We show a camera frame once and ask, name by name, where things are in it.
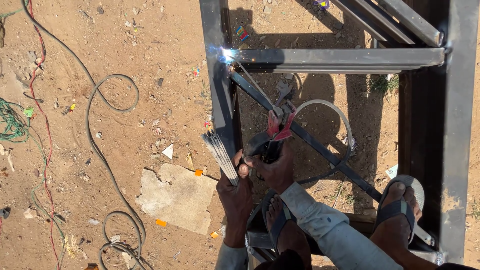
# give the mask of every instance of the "fingernail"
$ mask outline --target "fingernail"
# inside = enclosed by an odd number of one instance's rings
[[[396,184],[397,188],[400,189],[400,190],[404,190],[405,189],[405,185],[402,183],[402,182],[398,182]]]

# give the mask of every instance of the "sandy ground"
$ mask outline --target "sandy ground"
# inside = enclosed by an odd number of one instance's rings
[[[139,213],[145,228],[146,241],[142,255],[152,269],[213,269],[221,245],[221,237],[212,239],[169,225],[162,227],[146,215],[135,203],[140,194],[142,169],[158,171],[164,162],[188,167],[187,155],[192,154],[193,166],[206,169],[205,174],[219,178],[219,169],[199,135],[206,131],[204,122],[211,114],[211,101],[207,68],[203,66],[205,50],[203,43],[198,1],[173,0],[87,0],[33,2],[35,18],[51,33],[68,45],[83,61],[95,81],[109,74],[125,74],[134,79],[140,91],[140,99],[134,110],[116,113],[98,97],[90,110],[90,129],[93,134],[101,132],[96,143],[101,146],[115,174],[125,198]],[[261,18],[263,3],[257,0],[231,0],[230,17],[232,28],[243,25],[250,37],[246,43],[252,48],[273,48],[280,40],[280,48],[354,48],[360,45],[369,48],[371,38],[354,22],[344,17],[333,6],[329,13],[317,16],[306,10],[312,7],[307,1],[278,0],[268,21]],[[17,10],[17,1],[0,3],[0,13]],[[99,14],[97,8],[104,11]],[[132,8],[139,13],[133,14]],[[126,27],[127,19],[134,18],[139,27],[134,32]],[[335,23],[343,23],[339,32]],[[241,45],[234,37],[235,47]],[[103,221],[114,210],[126,210],[114,190],[100,160],[91,152],[88,144],[84,114],[91,85],[77,62],[55,41],[44,35],[46,60],[44,72],[34,83],[37,98],[45,102],[42,109],[48,116],[52,135],[53,154],[47,170],[48,187],[52,192],[55,212],[64,219],[60,225],[69,243],[76,243],[78,250],[63,257],[63,267],[82,270],[87,263],[98,262],[98,250],[105,243],[101,224],[92,225],[89,219]],[[27,91],[22,78],[29,76],[28,51],[40,55],[38,37],[33,26],[23,13],[7,18],[5,23],[5,47],[0,49],[3,76],[0,77],[0,96],[22,106],[35,107],[31,99],[22,93]],[[198,76],[192,68],[198,67]],[[275,98],[275,85],[281,74],[253,74],[254,79],[266,93]],[[161,87],[157,86],[163,78]],[[468,213],[474,202],[480,200],[480,160],[476,133],[480,129],[478,117],[479,78],[476,76],[474,112],[472,123],[472,146]],[[344,74],[298,74],[290,81],[295,86],[293,103],[321,98],[335,103],[347,116],[359,149],[349,161],[350,166],[382,191],[389,179],[385,170],[397,164],[398,100],[394,93],[383,98],[378,94],[365,97],[366,79],[359,75]],[[133,104],[135,93],[125,80],[113,79],[102,85],[101,91],[113,106],[128,108]],[[59,108],[54,107],[58,100]],[[76,104],[73,112],[63,115],[65,106]],[[262,131],[266,112],[246,95],[239,96],[242,134],[248,140]],[[323,106],[305,109],[300,122],[317,139],[334,153],[342,156],[345,145],[341,140],[346,130],[340,118]],[[152,122],[163,120],[162,133],[155,134]],[[34,137],[43,151],[49,148],[45,121],[39,114],[32,120]],[[163,149],[173,143],[173,160],[165,156],[151,159],[157,152],[155,142],[164,139]],[[0,177],[0,206],[10,207],[10,217],[3,220],[0,231],[0,260],[2,270],[54,269],[55,257],[50,244],[50,223],[40,211],[37,218],[26,219],[23,215],[33,204],[31,189],[41,182],[34,170],[42,170],[43,162],[39,149],[32,139],[26,143],[12,144],[12,172],[6,159],[0,157],[0,169],[6,167],[8,176]],[[295,156],[295,178],[304,179],[321,174],[329,169],[328,163],[309,146],[294,138],[291,142],[298,149]],[[318,200],[332,205],[343,176],[338,173],[327,180],[310,183],[305,188]],[[263,182],[256,179],[254,200],[259,201],[266,190]],[[45,189],[35,193],[46,209],[51,205]],[[370,214],[376,205],[359,188],[344,182],[336,208],[343,212]],[[209,232],[219,231],[223,209],[214,192],[208,207],[211,223]],[[465,263],[480,268],[479,223],[472,215],[467,216],[465,240]],[[107,234],[121,234],[122,241],[136,246],[133,227],[126,218],[115,217],[107,224]],[[57,254],[61,253],[60,235],[53,229]],[[110,269],[125,269],[120,253],[109,250],[103,254]],[[314,265],[330,263],[315,256]]]

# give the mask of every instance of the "welding rod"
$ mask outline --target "welding rod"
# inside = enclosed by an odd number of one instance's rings
[[[225,176],[230,180],[232,185],[238,186],[239,184],[239,177],[235,168],[233,167],[232,162],[228,158],[227,151],[225,150],[225,146],[223,145],[222,141],[218,134],[214,132],[208,131],[206,134],[201,135],[202,139],[207,146],[207,149],[212,152],[213,157],[220,165]]]

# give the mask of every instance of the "hand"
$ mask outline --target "hand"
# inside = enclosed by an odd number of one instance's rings
[[[263,163],[255,157],[245,157],[245,163],[256,169],[265,180],[265,183],[282,194],[293,184],[293,153],[288,144],[283,144],[280,157],[272,164]]]
[[[239,164],[242,153],[243,149],[233,157],[233,167]],[[253,209],[253,183],[248,178],[248,166],[246,164],[239,166],[238,175],[238,186],[232,185],[224,173],[216,184],[218,197],[227,216],[224,243],[234,248],[245,246],[247,221]]]

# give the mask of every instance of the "foot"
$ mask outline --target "foot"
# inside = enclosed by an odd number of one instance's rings
[[[267,228],[270,230],[280,213],[283,211],[283,202],[279,195],[275,194],[270,200],[271,205],[266,213]],[[310,247],[302,229],[292,220],[287,220],[276,243],[278,252],[281,254],[287,249],[296,251],[303,260],[305,269],[312,269],[312,256]]]
[[[412,208],[415,215],[415,221],[418,221],[422,212],[415,198],[413,188],[405,188],[403,183],[397,182],[390,186],[388,194],[385,197],[383,206],[391,202],[404,198],[407,205]],[[410,225],[404,214],[398,214],[380,223],[375,232],[370,237],[380,249],[390,256],[396,263],[403,266],[404,269],[411,269],[422,266],[424,270],[434,269],[436,265],[423,260],[408,251],[408,241],[410,238]]]

